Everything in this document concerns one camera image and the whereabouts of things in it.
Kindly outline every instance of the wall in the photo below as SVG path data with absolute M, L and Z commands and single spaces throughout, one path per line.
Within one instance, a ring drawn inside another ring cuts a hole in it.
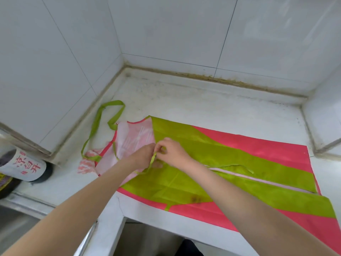
M 318 86 L 303 110 L 317 149 L 341 138 L 341 66 Z M 341 155 L 340 148 L 328 152 Z
M 0 0 L 0 121 L 53 151 L 123 65 L 107 0 Z
M 108 0 L 136 66 L 308 95 L 341 63 L 341 0 Z

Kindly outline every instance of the hand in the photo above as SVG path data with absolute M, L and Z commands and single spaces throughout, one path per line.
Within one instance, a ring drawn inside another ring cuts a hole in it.
M 182 171 L 185 171 L 188 164 L 194 162 L 194 159 L 187 154 L 182 146 L 169 137 L 159 141 L 154 148 L 154 152 L 157 152 L 157 159 Z
M 135 151 L 128 158 L 133 159 L 136 164 L 136 169 L 146 169 L 149 167 L 151 158 L 154 154 L 155 144 L 149 144 L 142 146 L 139 150 Z

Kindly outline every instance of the person's left arm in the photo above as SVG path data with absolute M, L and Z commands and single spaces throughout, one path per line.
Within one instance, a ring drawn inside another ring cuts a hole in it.
M 119 160 L 100 178 L 57 206 L 3 256 L 72 256 L 122 181 L 134 170 L 149 166 L 154 147 L 155 144 L 143 146 Z

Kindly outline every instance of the person's right hand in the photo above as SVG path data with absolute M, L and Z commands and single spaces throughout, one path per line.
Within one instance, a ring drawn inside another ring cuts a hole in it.
M 187 168 L 189 163 L 194 161 L 178 142 L 169 137 L 159 141 L 154 148 L 154 152 L 158 159 L 182 171 Z

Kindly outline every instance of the white countertop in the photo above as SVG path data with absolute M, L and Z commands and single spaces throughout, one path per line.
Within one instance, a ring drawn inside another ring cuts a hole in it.
M 296 106 L 276 104 L 257 98 L 244 98 L 238 96 L 245 95 L 243 89 L 240 93 L 236 93 L 235 87 L 233 91 L 230 90 L 231 86 L 224 86 L 224 91 L 208 91 L 204 89 L 210 85 L 214 89 L 215 84 L 207 85 L 205 82 L 197 81 L 200 88 L 197 89 L 189 87 L 196 84 L 193 80 L 188 83 L 185 78 L 172 76 L 170 79 L 170 76 L 163 77 L 150 72 L 128 70 L 132 76 L 124 77 L 126 72 L 123 72 L 100 102 L 110 100 L 115 93 L 114 100 L 118 99 L 126 103 L 126 110 L 120 120 L 134 122 L 152 115 L 233 134 L 306 145 L 312 155 L 305 124 Z M 258 91 L 252 92 L 256 92 L 257 97 L 263 95 Z M 265 94 L 264 99 L 276 99 L 277 94 L 273 95 L 274 97 L 269 98 L 269 95 Z M 106 121 L 117 110 L 118 108 L 105 110 L 92 147 L 104 147 L 105 143 L 112 139 L 113 131 L 109 129 Z M 77 173 L 82 146 L 79 140 L 87 139 L 90 131 L 89 123 L 92 119 L 93 113 L 90 113 L 89 118 L 82 123 L 83 126 L 73 134 L 70 140 L 74 145 L 73 153 L 67 157 L 67 160 L 59 158 L 60 166 L 50 179 L 34 185 L 23 182 L 16 192 L 52 205 L 59 205 L 97 178 L 95 173 Z M 312 156 L 311 163 L 322 194 L 330 198 L 340 220 L 341 200 L 338 194 L 341 194 L 341 185 L 339 185 L 341 162 L 326 161 Z M 113 253 L 125 217 L 239 255 L 257 255 L 238 232 L 159 210 L 117 192 L 100 215 L 98 227 L 85 255 L 109 256 Z

